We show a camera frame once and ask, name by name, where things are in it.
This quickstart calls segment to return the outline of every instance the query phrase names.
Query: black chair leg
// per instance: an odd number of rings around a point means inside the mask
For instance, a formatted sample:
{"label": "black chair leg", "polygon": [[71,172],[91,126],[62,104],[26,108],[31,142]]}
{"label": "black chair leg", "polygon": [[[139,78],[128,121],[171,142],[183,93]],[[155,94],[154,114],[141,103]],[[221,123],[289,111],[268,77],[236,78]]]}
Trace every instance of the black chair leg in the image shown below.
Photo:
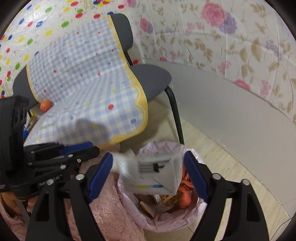
{"label": "black chair leg", "polygon": [[172,91],[172,89],[168,86],[165,89],[166,94],[168,95],[168,99],[170,101],[170,106],[172,108],[176,128],[177,128],[177,133],[179,137],[179,142],[184,145],[184,138],[183,138],[183,132],[182,132],[182,126],[181,126],[181,121],[180,121],[180,116],[179,116],[179,111],[178,111],[178,106],[176,102],[175,95]]}
{"label": "black chair leg", "polygon": [[133,62],[131,61],[131,58],[130,56],[128,55],[128,52],[124,52],[124,55],[129,63],[130,66],[133,66]]}

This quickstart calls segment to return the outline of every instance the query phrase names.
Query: blue gingham cloth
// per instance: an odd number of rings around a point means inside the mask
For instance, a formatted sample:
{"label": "blue gingham cloth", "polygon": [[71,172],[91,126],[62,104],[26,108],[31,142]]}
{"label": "blue gingham cloth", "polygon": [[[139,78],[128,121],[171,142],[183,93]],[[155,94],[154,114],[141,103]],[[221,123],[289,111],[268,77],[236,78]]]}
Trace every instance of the blue gingham cloth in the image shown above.
{"label": "blue gingham cloth", "polygon": [[54,106],[25,145],[91,141],[107,146],[141,132],[147,101],[124,58],[108,16],[66,34],[27,66],[35,98]]}

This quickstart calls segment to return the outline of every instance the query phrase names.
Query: blue gripper pad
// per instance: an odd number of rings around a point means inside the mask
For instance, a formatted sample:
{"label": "blue gripper pad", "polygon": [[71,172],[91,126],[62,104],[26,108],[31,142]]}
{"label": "blue gripper pad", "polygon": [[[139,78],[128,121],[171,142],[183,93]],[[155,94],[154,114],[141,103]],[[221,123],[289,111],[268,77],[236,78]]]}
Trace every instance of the blue gripper pad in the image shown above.
{"label": "blue gripper pad", "polygon": [[89,186],[88,186],[89,193],[87,195],[87,200],[89,202],[92,202],[94,199],[96,199],[100,195],[100,192],[106,182],[106,179],[113,165],[113,155],[111,153],[106,153],[98,165],[100,165],[99,169],[93,175],[93,178],[90,180]]}
{"label": "blue gripper pad", "polygon": [[197,166],[197,160],[191,151],[187,151],[184,155],[184,164],[189,177],[193,183],[194,189],[198,196],[202,198],[205,202],[208,202],[209,195],[207,192],[207,181],[203,177],[201,171]]}

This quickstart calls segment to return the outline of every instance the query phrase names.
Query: cable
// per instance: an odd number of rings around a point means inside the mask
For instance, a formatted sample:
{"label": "cable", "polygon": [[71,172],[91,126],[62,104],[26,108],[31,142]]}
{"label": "cable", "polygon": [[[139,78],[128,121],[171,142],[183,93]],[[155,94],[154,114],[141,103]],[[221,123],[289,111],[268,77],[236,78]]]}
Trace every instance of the cable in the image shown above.
{"label": "cable", "polygon": [[281,226],[283,226],[286,222],[282,223],[282,224],[278,227],[278,229],[276,230],[276,232],[277,232],[277,231],[279,230],[279,228],[280,228]]}

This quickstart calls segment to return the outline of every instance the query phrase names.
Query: pink fluffy rug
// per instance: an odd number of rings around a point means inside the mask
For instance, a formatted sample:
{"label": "pink fluffy rug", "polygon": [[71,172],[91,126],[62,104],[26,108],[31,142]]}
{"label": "pink fluffy rug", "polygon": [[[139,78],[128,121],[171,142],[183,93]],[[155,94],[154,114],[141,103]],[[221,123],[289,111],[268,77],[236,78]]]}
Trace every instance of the pink fluffy rug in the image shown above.
{"label": "pink fluffy rug", "polygon": [[[118,152],[119,144],[104,150],[98,158],[83,163],[80,173],[85,173],[91,165],[99,163],[108,151]],[[75,224],[70,200],[65,200],[68,222],[73,239],[81,238]],[[106,241],[145,241],[144,233],[126,213],[117,193],[117,176],[109,174],[100,196],[90,204],[94,218],[105,237]],[[10,217],[3,208],[3,200],[0,199],[0,212],[14,234],[20,241],[25,240],[27,228],[21,216]]]}

